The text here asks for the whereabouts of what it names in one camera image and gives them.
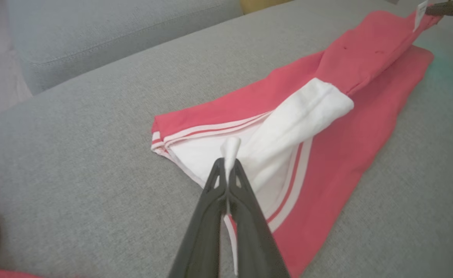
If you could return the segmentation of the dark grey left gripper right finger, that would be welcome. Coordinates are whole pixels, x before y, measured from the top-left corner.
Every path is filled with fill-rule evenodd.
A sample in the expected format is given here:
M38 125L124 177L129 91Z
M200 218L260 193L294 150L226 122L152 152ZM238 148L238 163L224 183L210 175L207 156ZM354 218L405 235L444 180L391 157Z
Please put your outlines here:
M239 278L289 278L290 273L238 159L229 174L228 203L236 223Z

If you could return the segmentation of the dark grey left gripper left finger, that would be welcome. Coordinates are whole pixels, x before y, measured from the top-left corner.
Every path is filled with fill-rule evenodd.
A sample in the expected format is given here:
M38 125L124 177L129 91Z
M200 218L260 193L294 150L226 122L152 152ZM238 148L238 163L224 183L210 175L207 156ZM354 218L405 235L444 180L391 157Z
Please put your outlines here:
M224 158L209 173L187 232L168 276L170 278L219 277L221 221L226 213L227 182Z

